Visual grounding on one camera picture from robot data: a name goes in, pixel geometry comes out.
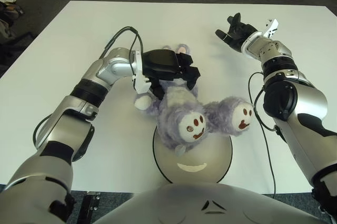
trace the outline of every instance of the stuffed animal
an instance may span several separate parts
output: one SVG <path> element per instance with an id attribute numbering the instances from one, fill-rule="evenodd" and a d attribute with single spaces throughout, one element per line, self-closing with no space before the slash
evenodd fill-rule
<path id="1" fill-rule="evenodd" d="M 187 54 L 190 50 L 186 45 L 179 45 L 177 53 L 180 52 Z M 209 133 L 238 136 L 248 129 L 253 107 L 244 99 L 228 97 L 203 105 L 197 99 L 197 86 L 189 90 L 182 79 L 160 80 L 160 85 L 165 92 L 162 100 L 152 93 L 140 94 L 135 107 L 156 116 L 163 144 L 177 156 L 198 145 Z"/>

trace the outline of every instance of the white table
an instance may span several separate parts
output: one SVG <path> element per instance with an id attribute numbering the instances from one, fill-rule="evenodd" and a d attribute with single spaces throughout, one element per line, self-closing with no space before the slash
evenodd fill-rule
<path id="1" fill-rule="evenodd" d="M 226 18 L 237 12 L 243 22 L 257 29 L 264 29 L 268 18 L 278 19 L 274 39 L 292 51 L 299 69 L 325 93 L 329 113 L 324 125 L 336 130 L 337 18 L 325 7 L 69 2 L 0 79 L 0 183 L 6 184 L 35 152 L 32 132 L 36 124 L 72 91 L 121 27 L 137 28 L 144 51 L 188 44 L 202 75 L 197 82 L 201 102 L 231 95 L 248 99 L 247 80 L 252 72 L 261 70 L 260 63 L 236 53 L 214 34 L 217 28 L 227 31 Z M 125 34 L 116 46 L 129 47 L 132 39 L 133 34 Z M 90 147 L 74 163 L 72 189 L 141 192 L 166 183 L 152 155 L 155 120 L 134 108 L 130 82 L 130 78 L 118 81 L 101 105 Z M 261 86 L 262 78 L 256 76 L 254 96 Z M 260 114 L 266 124 L 273 125 L 261 105 Z M 275 134 L 266 134 L 277 193 L 310 191 L 287 145 Z M 221 182 L 271 193 L 272 177 L 257 121 L 249 132 L 232 141 L 233 161 Z"/>

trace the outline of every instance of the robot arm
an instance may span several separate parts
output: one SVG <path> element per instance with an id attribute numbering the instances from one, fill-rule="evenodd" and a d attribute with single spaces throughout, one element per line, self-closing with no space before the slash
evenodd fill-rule
<path id="1" fill-rule="evenodd" d="M 110 44 L 50 115 L 38 136 L 33 137 L 37 152 L 18 168 L 0 194 L 1 223 L 56 224 L 68 219 L 74 205 L 70 195 L 72 162 L 85 154 L 94 135 L 90 121 L 118 79 L 132 76 L 137 93 L 151 88 L 160 96 L 162 90 L 155 85 L 159 79 L 181 77 L 193 88 L 200 75 L 190 66 L 193 61 L 189 55 L 176 55 L 170 50 L 141 54 L 115 48 L 104 57 Z"/>
<path id="2" fill-rule="evenodd" d="M 217 36 L 231 48 L 261 62 L 264 75 L 264 110 L 273 117 L 294 159 L 308 182 L 312 195 L 337 219 L 337 133 L 322 126 L 327 113 L 324 94 L 298 70 L 290 50 L 270 37 L 277 21 L 270 20 L 265 32 L 229 17 L 228 34 Z"/>

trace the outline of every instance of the cable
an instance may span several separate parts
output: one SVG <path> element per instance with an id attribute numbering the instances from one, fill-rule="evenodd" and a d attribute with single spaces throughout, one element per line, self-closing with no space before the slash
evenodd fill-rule
<path id="1" fill-rule="evenodd" d="M 263 75 L 262 72 L 256 72 L 256 73 L 253 73 L 250 77 L 249 77 L 249 80 L 248 80 L 248 93 L 249 93 L 249 99 L 251 101 L 251 103 L 253 103 L 253 100 L 252 100 L 252 95 L 251 95 L 251 80 L 252 80 L 252 77 L 255 75 L 255 74 L 261 74 Z M 260 95 L 262 94 L 263 92 L 263 88 L 261 89 L 261 91 L 259 92 L 259 94 L 257 95 L 256 99 L 255 99 L 255 102 L 254 102 L 254 113 L 255 113 L 255 116 L 257 118 L 257 120 L 259 121 L 260 124 L 262 124 L 262 126 L 269 130 L 269 131 L 276 131 L 276 127 L 274 126 L 274 128 L 270 128 L 268 127 L 265 123 L 263 123 L 263 121 L 261 120 L 260 116 L 259 116 L 259 113 L 257 112 L 257 108 L 256 108 L 256 103 L 257 103 L 257 100 L 258 98 L 260 97 Z"/>
<path id="2" fill-rule="evenodd" d="M 110 41 L 107 43 L 107 45 L 104 47 L 104 50 L 102 52 L 102 54 L 100 55 L 99 59 L 105 57 L 105 54 L 108 52 L 108 50 L 111 48 L 111 46 L 115 43 L 115 41 L 117 40 L 117 38 L 122 34 L 124 33 L 125 31 L 128 31 L 130 30 L 131 32 L 133 32 L 136 37 L 138 38 L 139 40 L 139 43 L 141 45 L 141 54 L 143 54 L 143 42 L 142 42 L 142 39 L 138 33 L 138 31 L 134 28 L 134 27 L 131 27 L 131 26 L 126 26 L 124 28 L 121 28 L 111 39 Z"/>
<path id="3" fill-rule="evenodd" d="M 40 122 L 36 125 L 36 127 L 35 127 L 35 129 L 34 129 L 34 132 L 33 132 L 33 144 L 34 144 L 34 146 L 35 146 L 35 144 L 36 144 L 36 133 L 37 133 L 38 129 L 40 128 L 40 126 L 41 126 L 42 123 L 44 123 L 46 120 L 48 120 L 48 119 L 50 118 L 51 115 L 52 115 L 52 114 L 48 115 L 47 117 L 45 117 L 44 119 L 42 119 L 42 121 L 40 121 Z"/>
<path id="4" fill-rule="evenodd" d="M 251 95 L 251 80 L 252 80 L 252 77 L 253 77 L 255 74 L 261 74 L 261 75 L 263 75 L 262 72 L 256 72 L 256 73 L 253 73 L 253 74 L 249 77 L 249 80 L 248 80 L 248 93 L 249 93 L 249 99 L 250 99 L 251 103 L 253 103 L 252 95 Z"/>
<path id="5" fill-rule="evenodd" d="M 252 100 L 252 95 L 251 95 L 251 89 L 250 89 L 250 83 L 251 83 L 251 79 L 252 77 L 255 75 L 255 74 L 262 74 L 261 72 L 256 72 L 256 73 L 253 73 L 249 80 L 248 80 L 248 93 L 249 93 L 249 99 L 251 101 L 251 103 L 253 103 L 253 100 Z M 269 146 L 268 146 L 268 142 L 267 142 L 267 137 L 265 136 L 265 132 L 264 132 L 264 129 L 263 129 L 263 126 L 266 127 L 267 129 L 269 129 L 270 131 L 276 131 L 276 127 L 274 127 L 274 130 L 273 129 L 270 129 L 269 127 L 267 127 L 263 122 L 262 120 L 260 119 L 259 115 L 257 114 L 257 110 L 256 110 L 256 104 L 257 104 L 257 101 L 260 97 L 260 95 L 263 93 L 264 89 L 262 88 L 259 92 L 259 94 L 257 95 L 257 97 L 255 98 L 255 101 L 254 101 L 254 113 L 255 113 L 255 116 L 260 124 L 260 127 L 261 127 L 261 130 L 262 130 L 262 133 L 263 133 L 263 137 L 264 137 L 264 141 L 265 141 L 265 145 L 266 145 L 266 148 L 267 148 L 267 155 L 268 155 L 268 161 L 269 161 L 269 166 L 270 166 L 270 171 L 271 171 L 271 174 L 272 174 L 272 177 L 273 177 L 273 183 L 274 183 L 274 194 L 273 194 L 273 199 L 275 198 L 275 194 L 276 194 L 276 181 L 275 181 L 275 175 L 274 175 L 274 171 L 273 171 L 273 166 L 272 166 L 272 162 L 271 162 L 271 159 L 270 159 L 270 153 L 269 153 Z"/>
<path id="6" fill-rule="evenodd" d="M 268 142 L 267 142 L 267 138 L 265 136 L 265 132 L 264 132 L 264 129 L 260 123 L 260 127 L 261 127 L 261 130 L 262 130 L 262 133 L 263 133 L 263 137 L 264 137 L 264 141 L 265 141 L 265 146 L 267 148 L 267 154 L 268 154 L 268 161 L 269 161 L 269 166 L 270 166 L 270 172 L 272 173 L 272 176 L 273 176 L 273 183 L 274 183 L 274 194 L 273 194 L 273 199 L 275 198 L 275 194 L 276 194 L 276 181 L 275 181 L 275 175 L 274 175 L 274 171 L 273 171 L 273 166 L 272 166 L 272 162 L 270 160 L 270 153 L 269 153 L 269 147 L 268 147 Z"/>
<path id="7" fill-rule="evenodd" d="M 131 68 L 131 71 L 132 71 L 132 75 L 135 75 L 135 71 L 133 70 L 133 67 L 132 67 L 132 64 L 131 64 L 131 51 L 132 51 L 132 47 L 133 47 L 133 45 L 135 44 L 136 40 L 137 40 L 137 34 L 136 34 L 136 36 L 135 36 L 135 39 L 134 39 L 133 42 L 132 42 L 132 45 L 131 45 L 131 47 L 130 47 L 129 52 L 128 52 L 128 62 L 129 62 L 129 64 L 130 64 L 130 68 Z"/>

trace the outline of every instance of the round white base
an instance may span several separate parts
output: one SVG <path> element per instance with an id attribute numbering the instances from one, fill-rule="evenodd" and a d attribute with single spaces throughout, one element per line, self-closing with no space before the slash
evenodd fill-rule
<path id="1" fill-rule="evenodd" d="M 153 155 L 158 169 L 172 183 L 219 182 L 226 175 L 232 161 L 230 136 L 209 134 L 199 145 L 177 156 L 163 145 L 158 130 L 153 135 Z"/>

